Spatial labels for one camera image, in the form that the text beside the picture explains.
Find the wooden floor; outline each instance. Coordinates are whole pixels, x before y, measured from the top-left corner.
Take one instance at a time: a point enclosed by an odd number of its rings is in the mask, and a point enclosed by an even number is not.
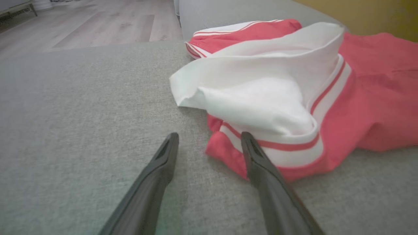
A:
[[[25,54],[182,39],[173,0],[80,0],[16,16],[0,33],[0,60]]]

